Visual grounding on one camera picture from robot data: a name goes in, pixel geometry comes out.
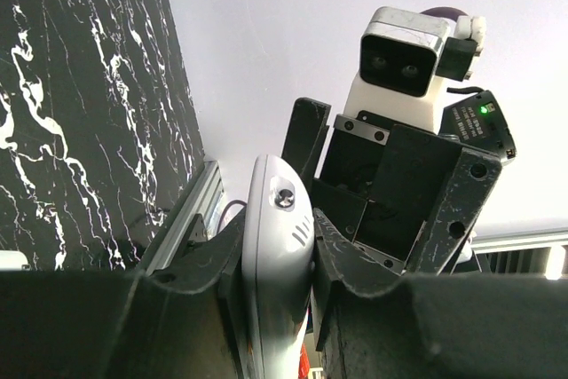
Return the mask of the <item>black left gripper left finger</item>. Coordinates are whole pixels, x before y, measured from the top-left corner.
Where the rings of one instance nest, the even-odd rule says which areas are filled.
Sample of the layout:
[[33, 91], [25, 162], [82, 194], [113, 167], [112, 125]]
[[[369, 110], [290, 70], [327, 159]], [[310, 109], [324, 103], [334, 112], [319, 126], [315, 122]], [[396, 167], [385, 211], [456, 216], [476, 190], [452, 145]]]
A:
[[245, 217], [168, 268], [5, 272], [4, 378], [242, 378]]

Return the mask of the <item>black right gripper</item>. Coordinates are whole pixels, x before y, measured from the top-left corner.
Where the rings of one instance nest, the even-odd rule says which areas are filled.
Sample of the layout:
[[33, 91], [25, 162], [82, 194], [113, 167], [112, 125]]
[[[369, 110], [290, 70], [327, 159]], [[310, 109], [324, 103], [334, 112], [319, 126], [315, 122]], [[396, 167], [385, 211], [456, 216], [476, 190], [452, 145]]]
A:
[[[281, 158], [313, 179], [331, 106], [294, 102]], [[313, 204], [373, 262], [392, 272], [452, 271], [501, 174], [495, 155], [457, 138], [363, 112], [340, 114]]]

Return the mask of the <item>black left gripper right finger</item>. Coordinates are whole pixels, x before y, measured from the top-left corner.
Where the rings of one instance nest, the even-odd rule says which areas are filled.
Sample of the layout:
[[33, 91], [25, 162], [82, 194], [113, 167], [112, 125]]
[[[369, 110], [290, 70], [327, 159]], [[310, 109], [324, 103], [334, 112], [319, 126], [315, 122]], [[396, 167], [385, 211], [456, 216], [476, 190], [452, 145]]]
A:
[[564, 378], [567, 284], [531, 275], [398, 276], [319, 210], [312, 317], [330, 378]]

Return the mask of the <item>white remote control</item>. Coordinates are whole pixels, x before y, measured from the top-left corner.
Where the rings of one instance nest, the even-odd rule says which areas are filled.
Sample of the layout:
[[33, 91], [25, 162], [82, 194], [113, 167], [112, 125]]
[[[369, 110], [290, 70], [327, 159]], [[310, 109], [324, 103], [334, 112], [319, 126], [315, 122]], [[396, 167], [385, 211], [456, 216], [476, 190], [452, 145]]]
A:
[[312, 203], [279, 156], [256, 158], [241, 253], [248, 339], [257, 378], [296, 378], [308, 322], [314, 251]]

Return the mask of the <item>white battery cover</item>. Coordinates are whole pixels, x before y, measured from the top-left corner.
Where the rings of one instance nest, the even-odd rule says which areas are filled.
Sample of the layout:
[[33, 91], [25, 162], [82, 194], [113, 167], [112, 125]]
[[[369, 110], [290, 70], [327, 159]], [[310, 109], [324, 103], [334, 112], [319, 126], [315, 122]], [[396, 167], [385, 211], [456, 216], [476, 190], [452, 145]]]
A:
[[5, 271], [29, 271], [31, 265], [25, 254], [18, 250], [0, 251], [0, 270]]

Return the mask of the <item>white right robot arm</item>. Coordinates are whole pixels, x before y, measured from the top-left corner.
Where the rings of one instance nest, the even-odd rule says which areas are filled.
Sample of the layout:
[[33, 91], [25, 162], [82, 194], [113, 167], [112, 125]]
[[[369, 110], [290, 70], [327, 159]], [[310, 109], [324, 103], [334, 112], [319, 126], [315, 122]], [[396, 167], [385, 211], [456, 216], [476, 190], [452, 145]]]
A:
[[462, 88], [439, 133], [300, 98], [282, 150], [337, 231], [395, 274], [452, 272], [502, 167], [517, 154], [490, 91]]

